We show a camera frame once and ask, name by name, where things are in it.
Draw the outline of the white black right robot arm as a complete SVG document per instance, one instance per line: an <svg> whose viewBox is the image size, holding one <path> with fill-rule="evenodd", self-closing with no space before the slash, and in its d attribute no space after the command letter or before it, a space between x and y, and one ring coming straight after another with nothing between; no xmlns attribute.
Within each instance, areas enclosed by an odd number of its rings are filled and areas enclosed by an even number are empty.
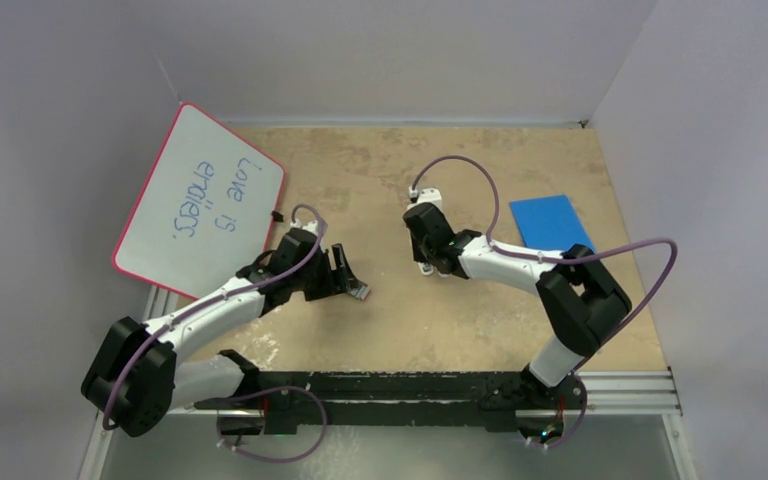
<svg viewBox="0 0 768 480"><path fill-rule="evenodd" d="M521 373L521 392L533 406L556 399L565 378L607 342L632 310L629 296L600 261L581 261L593 253L584 245L546 255L517 247L514 257L507 256L478 231L454 231L431 202L409 207L403 221L414 260L427 273L487 280L540 299L552 336Z"/></svg>

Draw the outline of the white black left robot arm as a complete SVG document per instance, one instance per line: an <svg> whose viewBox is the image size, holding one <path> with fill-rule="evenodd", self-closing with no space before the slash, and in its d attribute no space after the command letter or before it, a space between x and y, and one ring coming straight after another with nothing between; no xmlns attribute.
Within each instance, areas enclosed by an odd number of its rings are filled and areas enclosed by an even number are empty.
<svg viewBox="0 0 768 480"><path fill-rule="evenodd" d="M329 249L313 228L294 227L277 248L258 255L225 284L189 306L138 322L114 322L80 392L99 409L106 430L131 437L150 431L173 407L182 364L237 325L259 319L296 292L315 301L347 294L364 300L369 286L352 272L340 244Z"/></svg>

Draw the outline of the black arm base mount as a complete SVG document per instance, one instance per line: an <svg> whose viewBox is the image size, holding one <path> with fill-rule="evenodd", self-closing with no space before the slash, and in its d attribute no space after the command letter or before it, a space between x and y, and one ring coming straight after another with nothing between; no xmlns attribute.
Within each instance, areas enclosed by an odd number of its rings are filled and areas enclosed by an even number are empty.
<svg viewBox="0 0 768 480"><path fill-rule="evenodd" d="M520 371L314 372L261 371L228 399L198 410L251 410L269 434L302 425L480 427L539 436L584 403L583 382L568 376L550 392L523 382Z"/></svg>

